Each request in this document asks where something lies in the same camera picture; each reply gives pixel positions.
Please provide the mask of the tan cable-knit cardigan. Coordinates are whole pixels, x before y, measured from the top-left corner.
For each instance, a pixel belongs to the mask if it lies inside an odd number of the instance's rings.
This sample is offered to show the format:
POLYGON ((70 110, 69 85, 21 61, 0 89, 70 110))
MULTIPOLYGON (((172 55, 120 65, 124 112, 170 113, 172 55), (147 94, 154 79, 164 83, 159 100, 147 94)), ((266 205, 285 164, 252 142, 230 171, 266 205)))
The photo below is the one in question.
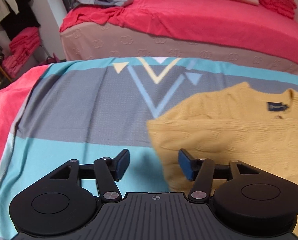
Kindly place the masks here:
POLYGON ((191 183, 178 151, 218 164, 237 159, 298 185, 298 92, 268 94, 248 83, 195 94, 147 122, 154 150, 172 191, 191 183))

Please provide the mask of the hanging clothes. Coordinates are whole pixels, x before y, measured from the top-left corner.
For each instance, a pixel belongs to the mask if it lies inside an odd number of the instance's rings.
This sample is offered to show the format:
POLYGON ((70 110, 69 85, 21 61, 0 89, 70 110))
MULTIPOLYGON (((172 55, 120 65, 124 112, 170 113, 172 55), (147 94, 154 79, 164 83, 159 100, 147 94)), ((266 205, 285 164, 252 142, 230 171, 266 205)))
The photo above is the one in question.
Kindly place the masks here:
POLYGON ((29 27, 41 27, 31 9, 32 0, 0 0, 0 29, 12 40, 29 27))

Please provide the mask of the blue grey patterned bedsheet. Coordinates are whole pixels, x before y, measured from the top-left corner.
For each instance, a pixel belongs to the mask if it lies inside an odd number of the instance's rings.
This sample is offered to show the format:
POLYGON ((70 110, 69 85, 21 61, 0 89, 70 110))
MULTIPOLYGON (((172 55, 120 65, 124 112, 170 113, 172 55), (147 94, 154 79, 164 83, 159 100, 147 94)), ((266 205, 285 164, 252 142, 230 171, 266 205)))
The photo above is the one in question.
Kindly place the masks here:
POLYGON ((298 75, 180 57, 110 57, 52 64, 11 124, 0 161, 0 239, 16 230, 11 200, 69 159, 89 164, 129 149, 118 184, 128 191, 172 191, 147 122, 184 101, 246 82, 259 92, 298 92, 298 75))

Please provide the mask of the pink bed cover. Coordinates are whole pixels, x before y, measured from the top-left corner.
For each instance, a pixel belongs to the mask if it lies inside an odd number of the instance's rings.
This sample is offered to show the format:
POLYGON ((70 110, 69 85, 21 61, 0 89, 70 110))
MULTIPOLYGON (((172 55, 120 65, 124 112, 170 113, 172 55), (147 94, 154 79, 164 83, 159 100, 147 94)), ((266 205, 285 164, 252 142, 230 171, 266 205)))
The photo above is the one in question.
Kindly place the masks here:
POLYGON ((34 67, 0 90, 0 161, 12 122, 26 96, 47 68, 47 65, 34 67))

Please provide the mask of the pink woven basket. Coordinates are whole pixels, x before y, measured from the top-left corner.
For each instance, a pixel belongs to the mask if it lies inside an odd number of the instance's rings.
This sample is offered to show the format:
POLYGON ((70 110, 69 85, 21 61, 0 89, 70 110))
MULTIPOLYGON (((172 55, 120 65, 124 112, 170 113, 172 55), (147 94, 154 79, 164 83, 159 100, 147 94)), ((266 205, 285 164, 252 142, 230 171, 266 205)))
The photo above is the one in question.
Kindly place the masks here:
POLYGON ((52 56, 48 56, 46 58, 46 64, 52 64, 52 63, 60 63, 60 59, 56 56, 55 53, 53 53, 52 56))

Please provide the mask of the beige embossed mattress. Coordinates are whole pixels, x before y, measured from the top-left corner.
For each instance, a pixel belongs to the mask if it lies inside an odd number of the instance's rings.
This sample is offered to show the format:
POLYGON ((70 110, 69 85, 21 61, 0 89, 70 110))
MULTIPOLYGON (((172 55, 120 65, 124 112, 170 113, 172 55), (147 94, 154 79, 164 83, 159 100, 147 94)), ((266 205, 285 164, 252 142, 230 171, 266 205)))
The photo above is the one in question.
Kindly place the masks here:
POLYGON ((211 43, 152 36, 107 23, 83 22, 60 34, 66 60, 105 57, 200 57, 298 75, 298 64, 279 56, 211 43))

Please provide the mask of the stack of pink towels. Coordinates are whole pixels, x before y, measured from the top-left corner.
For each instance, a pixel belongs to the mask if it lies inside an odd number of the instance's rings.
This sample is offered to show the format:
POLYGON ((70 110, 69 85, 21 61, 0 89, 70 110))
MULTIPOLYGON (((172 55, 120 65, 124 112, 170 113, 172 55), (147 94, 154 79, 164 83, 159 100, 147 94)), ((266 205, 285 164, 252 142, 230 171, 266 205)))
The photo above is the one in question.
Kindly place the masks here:
POLYGON ((15 78, 20 69, 41 45, 38 27, 23 29, 9 43, 10 55, 6 57, 2 66, 10 77, 15 78))

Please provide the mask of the red bed blanket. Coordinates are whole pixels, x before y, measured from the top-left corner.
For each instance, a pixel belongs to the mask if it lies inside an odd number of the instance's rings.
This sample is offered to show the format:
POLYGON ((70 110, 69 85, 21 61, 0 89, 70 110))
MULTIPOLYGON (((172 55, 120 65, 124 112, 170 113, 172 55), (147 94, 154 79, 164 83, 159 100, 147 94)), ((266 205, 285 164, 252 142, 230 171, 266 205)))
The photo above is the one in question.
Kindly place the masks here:
POLYGON ((298 64, 298 23, 263 6, 230 0, 133 0, 126 7, 80 5, 60 31, 93 22, 155 36, 249 49, 298 64))

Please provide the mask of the folded red knit blanket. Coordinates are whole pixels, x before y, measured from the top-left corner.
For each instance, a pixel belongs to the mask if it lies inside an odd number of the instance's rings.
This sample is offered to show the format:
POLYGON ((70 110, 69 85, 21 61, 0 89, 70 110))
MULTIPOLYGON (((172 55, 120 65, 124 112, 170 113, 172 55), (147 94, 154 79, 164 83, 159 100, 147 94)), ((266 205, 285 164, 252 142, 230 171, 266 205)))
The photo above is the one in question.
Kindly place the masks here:
POLYGON ((294 19, 297 5, 295 0, 259 0, 260 5, 282 16, 294 19))

